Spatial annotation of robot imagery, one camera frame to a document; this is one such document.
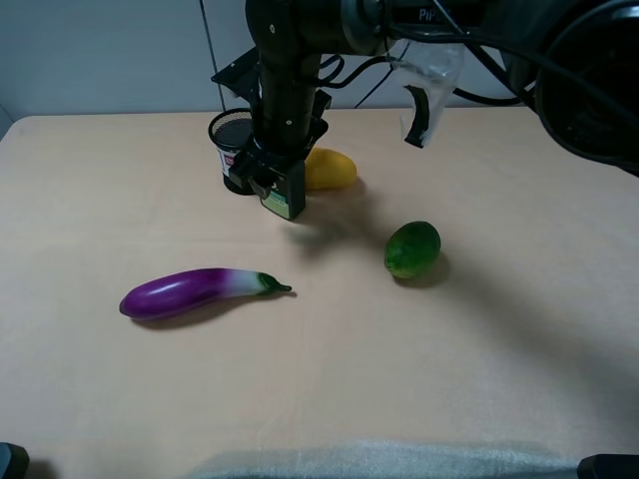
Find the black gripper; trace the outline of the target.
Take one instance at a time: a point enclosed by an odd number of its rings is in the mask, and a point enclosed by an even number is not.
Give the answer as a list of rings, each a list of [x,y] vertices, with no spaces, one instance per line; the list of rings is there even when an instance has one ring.
[[[316,88],[302,81],[316,78],[322,50],[269,51],[255,47],[214,74],[211,81],[246,99],[253,110],[253,135],[267,150],[285,154],[304,146],[309,137]],[[238,152],[229,179],[261,199],[271,195],[273,181],[254,177],[257,161],[251,152]]]

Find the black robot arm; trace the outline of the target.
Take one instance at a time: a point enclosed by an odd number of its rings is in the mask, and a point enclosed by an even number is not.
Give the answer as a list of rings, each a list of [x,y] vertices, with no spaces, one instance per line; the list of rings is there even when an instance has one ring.
[[[254,48],[214,78],[251,105],[226,186],[266,197],[326,129],[347,55],[389,63],[399,40],[466,47],[566,151],[638,171],[634,1],[249,1]]]

